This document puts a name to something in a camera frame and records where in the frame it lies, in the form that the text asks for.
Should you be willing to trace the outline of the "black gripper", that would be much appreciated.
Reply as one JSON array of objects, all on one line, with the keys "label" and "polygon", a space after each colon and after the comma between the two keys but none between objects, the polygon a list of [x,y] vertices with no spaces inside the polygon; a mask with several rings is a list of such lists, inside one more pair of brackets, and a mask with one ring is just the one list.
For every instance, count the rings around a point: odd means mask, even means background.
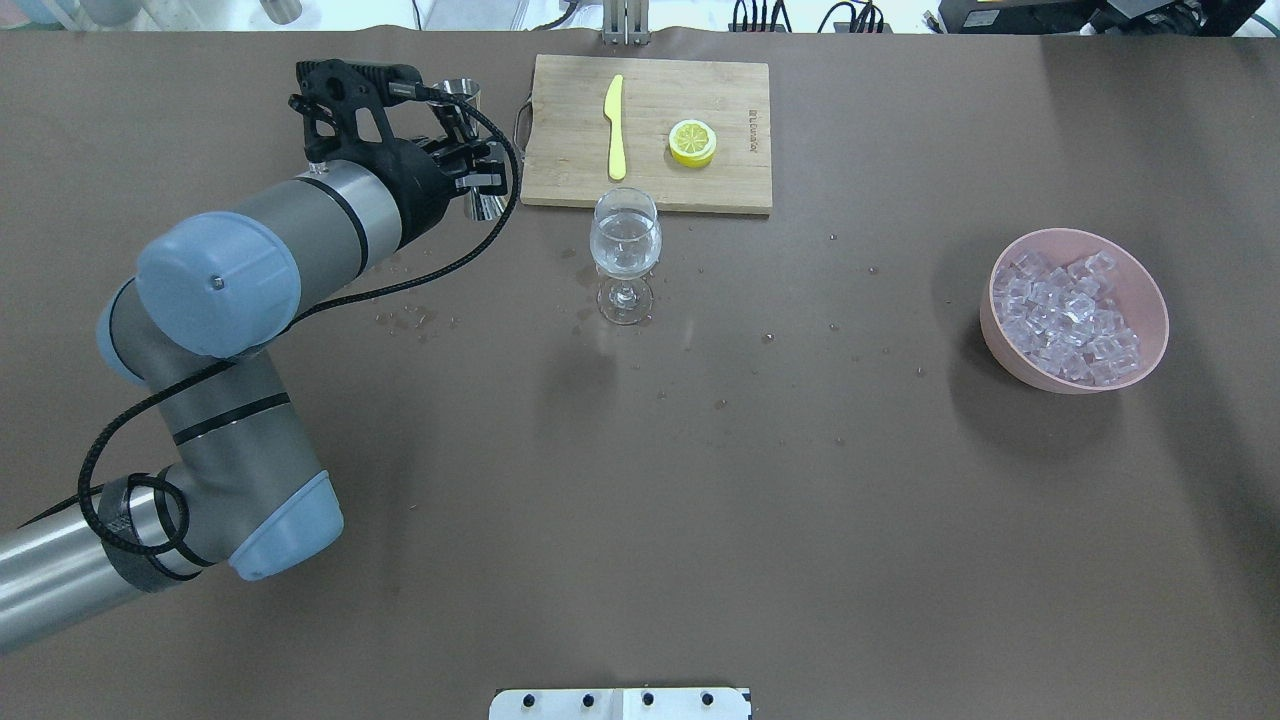
[{"label": "black gripper", "polygon": [[431,145],[430,154],[425,138],[394,138],[376,150],[376,176],[399,213],[399,246],[438,225],[456,196],[507,195],[504,172],[471,172],[454,178],[440,168],[503,164],[506,151],[495,140],[433,140]]}]

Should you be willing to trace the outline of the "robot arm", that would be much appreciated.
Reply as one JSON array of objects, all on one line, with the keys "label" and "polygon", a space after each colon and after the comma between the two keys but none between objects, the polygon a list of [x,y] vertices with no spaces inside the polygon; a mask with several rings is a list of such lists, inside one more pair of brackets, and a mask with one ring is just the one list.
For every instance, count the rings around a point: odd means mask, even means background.
[{"label": "robot arm", "polygon": [[72,497],[3,537],[3,652],[207,568],[260,582],[333,546],[340,501],[269,345],[452,200],[512,186],[495,138],[361,142],[150,242],[95,328],[147,396],[90,445]]}]

